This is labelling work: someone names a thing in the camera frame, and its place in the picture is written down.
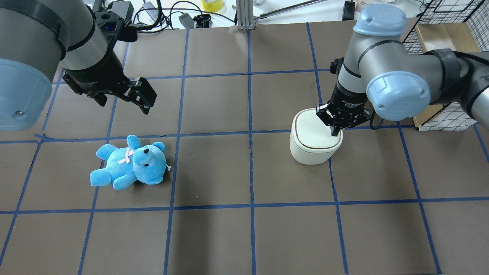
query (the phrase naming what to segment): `blue cap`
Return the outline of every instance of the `blue cap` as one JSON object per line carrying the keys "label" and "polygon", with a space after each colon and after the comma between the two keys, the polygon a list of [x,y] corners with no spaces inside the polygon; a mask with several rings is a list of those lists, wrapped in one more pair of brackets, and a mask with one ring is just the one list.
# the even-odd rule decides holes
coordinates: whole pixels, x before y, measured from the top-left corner
{"label": "blue cap", "polygon": [[38,69],[0,58],[0,131],[34,126],[51,96],[51,82]]}
{"label": "blue cap", "polygon": [[370,36],[398,36],[404,32],[407,17],[400,9],[387,4],[368,5],[353,30]]}
{"label": "blue cap", "polygon": [[426,81],[417,74],[390,71],[370,81],[367,97],[380,117],[398,121],[426,109],[431,94]]}

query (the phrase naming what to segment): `pink bow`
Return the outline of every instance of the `pink bow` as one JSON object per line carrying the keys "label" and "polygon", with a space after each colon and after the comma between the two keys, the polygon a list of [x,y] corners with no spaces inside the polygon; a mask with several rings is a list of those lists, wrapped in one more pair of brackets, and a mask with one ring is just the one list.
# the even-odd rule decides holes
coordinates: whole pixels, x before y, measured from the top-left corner
{"label": "pink bow", "polygon": [[126,150],[126,157],[123,158],[123,159],[121,159],[121,160],[119,160],[118,163],[119,164],[123,164],[124,162],[130,163],[131,160],[129,159],[129,156],[132,156],[132,155],[134,155],[134,150],[130,150],[129,151],[129,147],[128,147],[127,150]]}

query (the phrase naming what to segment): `yellow object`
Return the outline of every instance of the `yellow object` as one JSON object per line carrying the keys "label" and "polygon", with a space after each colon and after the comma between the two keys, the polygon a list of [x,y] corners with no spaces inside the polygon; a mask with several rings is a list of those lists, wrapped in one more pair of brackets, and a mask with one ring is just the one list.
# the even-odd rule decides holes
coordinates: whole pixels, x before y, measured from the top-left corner
{"label": "yellow object", "polygon": [[224,6],[223,0],[201,0],[204,11],[218,12]]}

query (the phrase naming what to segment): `stuffed animal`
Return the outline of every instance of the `stuffed animal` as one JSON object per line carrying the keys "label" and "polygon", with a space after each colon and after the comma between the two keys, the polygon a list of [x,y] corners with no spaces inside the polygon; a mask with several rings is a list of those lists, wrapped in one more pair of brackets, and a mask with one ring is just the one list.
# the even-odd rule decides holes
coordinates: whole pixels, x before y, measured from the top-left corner
{"label": "stuffed animal", "polygon": [[170,171],[163,154],[163,142],[141,146],[139,139],[130,135],[127,137],[127,145],[127,148],[117,148],[105,144],[97,150],[97,157],[105,160],[107,165],[90,173],[92,186],[112,184],[114,189],[123,190],[135,181],[155,185],[163,180],[165,170]]}

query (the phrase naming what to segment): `robotic arm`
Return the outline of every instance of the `robotic arm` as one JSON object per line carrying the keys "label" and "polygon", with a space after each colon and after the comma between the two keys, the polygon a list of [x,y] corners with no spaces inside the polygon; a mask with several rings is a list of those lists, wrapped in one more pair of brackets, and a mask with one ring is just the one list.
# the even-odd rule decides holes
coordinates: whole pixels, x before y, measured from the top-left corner
{"label": "robotic arm", "polygon": [[117,1],[104,10],[101,1],[92,11],[82,0],[0,0],[0,131],[37,122],[58,64],[72,90],[100,106],[111,94],[145,114],[153,107],[151,85],[127,78],[112,50],[117,40],[137,40],[142,26],[131,22],[133,7]]}
{"label": "robotic arm", "polygon": [[316,107],[332,135],[372,119],[367,100],[392,121],[413,117],[428,104],[459,102],[489,129],[489,52],[440,49],[409,55],[400,42],[406,23],[401,10],[386,4],[370,5],[360,14],[345,58],[332,63],[333,95]]}

